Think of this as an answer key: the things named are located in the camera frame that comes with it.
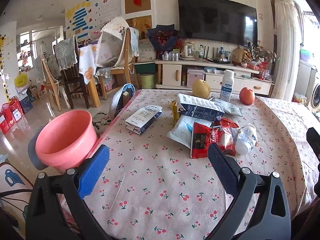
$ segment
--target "tv cabinet drawer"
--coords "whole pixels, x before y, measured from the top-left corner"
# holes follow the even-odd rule
[[[271,83],[260,82],[258,80],[246,80],[244,87],[248,87],[256,94],[268,95],[271,87]]]
[[[211,89],[221,89],[223,76],[205,75],[205,81],[209,84]]]
[[[205,81],[209,84],[211,89],[221,89],[223,76],[216,75],[205,75]],[[243,79],[235,78],[235,82],[233,84],[232,92],[240,92],[243,87]]]

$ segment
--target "blue gripper pad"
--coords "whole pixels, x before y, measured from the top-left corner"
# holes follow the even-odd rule
[[[240,166],[238,163],[233,158],[225,156],[216,143],[209,145],[208,158],[225,191],[236,198],[239,195],[237,186]]]
[[[92,193],[103,169],[107,165],[109,161],[108,146],[101,145],[90,159],[85,159],[84,161],[88,161],[89,164],[79,179],[78,194],[81,199]]]

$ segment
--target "green trash bin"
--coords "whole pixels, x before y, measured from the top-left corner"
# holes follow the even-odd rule
[[[156,89],[155,74],[140,74],[142,89]]]

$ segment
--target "table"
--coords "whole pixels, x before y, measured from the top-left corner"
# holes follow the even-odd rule
[[[141,90],[101,136],[110,160],[93,193],[84,200],[103,229],[117,239],[205,239],[217,225],[233,197],[226,194],[208,158],[191,159],[190,149],[166,137],[172,128],[170,102],[177,90]],[[277,99],[258,98],[241,106],[239,126],[253,123],[259,147],[236,155],[241,167],[269,175],[277,171],[287,193],[292,217],[316,197],[318,160],[306,141],[306,132],[320,123],[305,107]],[[142,106],[163,107],[163,113],[138,135],[124,120]],[[238,232],[248,225],[258,196],[251,200]],[[62,206],[68,209],[65,202]]]

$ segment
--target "cabinet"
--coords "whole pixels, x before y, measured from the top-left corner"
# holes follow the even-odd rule
[[[163,64],[162,65],[162,84],[166,86],[181,86],[182,65]]]
[[[253,90],[254,93],[268,95],[271,87],[271,83],[261,82],[258,80],[247,80],[245,87]]]
[[[210,88],[215,91],[220,91],[222,79],[223,76],[220,75],[215,75],[211,73],[205,74],[205,81],[209,84]],[[254,93],[268,95],[272,85],[273,84],[269,82],[235,77],[232,93],[239,94],[242,88],[248,87],[251,90],[253,90]]]
[[[181,71],[182,66],[185,68],[186,65],[192,66],[209,66],[209,67],[219,67],[224,69],[231,69],[236,73],[235,83],[233,85],[233,94],[239,94],[242,88],[248,87],[253,90],[254,93],[268,96],[272,93],[274,83],[268,82],[265,80],[258,79],[246,79],[242,77],[242,74],[246,76],[251,76],[252,73],[257,74],[258,71],[236,67],[233,65],[220,65],[220,64],[211,64],[198,61],[162,61],[155,60],[155,63],[158,65],[158,84],[156,88],[158,89],[177,89],[177,90],[192,90],[192,88],[187,87],[186,85],[181,85]],[[223,75],[215,73],[205,72],[204,80],[209,84],[212,92],[220,92],[222,85]]]

